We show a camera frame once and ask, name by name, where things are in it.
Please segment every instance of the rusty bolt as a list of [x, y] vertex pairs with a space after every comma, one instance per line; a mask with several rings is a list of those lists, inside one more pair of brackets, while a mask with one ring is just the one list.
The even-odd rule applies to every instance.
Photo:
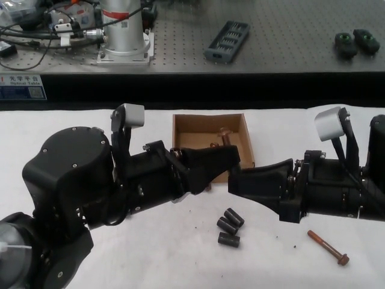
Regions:
[[328, 243], [326, 243], [320, 236], [314, 233], [312, 230], [307, 232], [308, 236], [320, 244], [323, 248], [325, 248], [329, 253], [331, 253], [334, 257], [337, 258], [338, 264], [345, 266], [349, 262], [349, 257], [347, 254], [341, 254], [335, 248], [331, 247]]
[[232, 133], [233, 132], [231, 130], [229, 130], [228, 128], [221, 128], [220, 129], [218, 136], [222, 138], [222, 142], [223, 142], [224, 146], [231, 146], [229, 134], [232, 134]]

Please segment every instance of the robotic arm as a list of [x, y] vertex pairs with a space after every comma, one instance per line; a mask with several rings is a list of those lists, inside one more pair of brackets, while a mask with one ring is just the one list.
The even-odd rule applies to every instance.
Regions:
[[0, 289], [65, 288], [91, 252], [90, 230], [199, 194], [239, 163], [236, 146], [167, 151], [156, 141], [130, 155], [132, 128], [143, 125], [144, 107], [124, 104], [111, 115], [111, 145], [101, 129], [87, 127], [45, 141], [22, 173], [33, 216], [0, 222]]
[[229, 192], [265, 205], [285, 222], [299, 223], [307, 213], [384, 221], [385, 116], [372, 119], [365, 167], [359, 166], [359, 148], [345, 108], [319, 113], [315, 123], [321, 141], [332, 141], [338, 160], [306, 151], [303, 160], [244, 169], [230, 174]]

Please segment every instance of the red label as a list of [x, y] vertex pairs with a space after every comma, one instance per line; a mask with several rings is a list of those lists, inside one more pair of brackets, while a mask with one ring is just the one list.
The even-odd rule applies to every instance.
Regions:
[[127, 18], [129, 16], [129, 13], [121, 13], [121, 12], [108, 12], [103, 10], [103, 14], [107, 17], [116, 19], [116, 20], [122, 20], [124, 18]]

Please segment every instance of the cardboard box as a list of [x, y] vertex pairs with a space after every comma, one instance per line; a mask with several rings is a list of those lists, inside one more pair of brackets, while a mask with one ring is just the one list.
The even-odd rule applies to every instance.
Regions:
[[[251, 147], [245, 116], [243, 114], [222, 114], [217, 116], [200, 116], [193, 114], [174, 114], [173, 147], [203, 149], [211, 143], [223, 145], [218, 133], [222, 127], [230, 129], [232, 145], [238, 147], [241, 167], [255, 167], [254, 153]], [[223, 173], [213, 182], [227, 183], [228, 173]]]

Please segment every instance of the black rubber roller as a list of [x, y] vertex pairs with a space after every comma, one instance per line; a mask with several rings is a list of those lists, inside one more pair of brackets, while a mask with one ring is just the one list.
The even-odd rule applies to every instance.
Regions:
[[241, 216], [234, 212], [234, 210], [231, 208], [228, 208], [226, 212], [224, 212], [224, 216], [239, 228], [245, 223], [245, 220], [242, 219]]
[[233, 223], [231, 223], [225, 217], [220, 217], [217, 222], [217, 226], [232, 235], [235, 235], [238, 232], [238, 227], [233, 225]]
[[238, 236], [233, 236], [224, 232], [219, 233], [219, 237], [218, 237], [219, 244], [238, 248], [240, 241], [241, 241], [241, 238], [239, 238]]

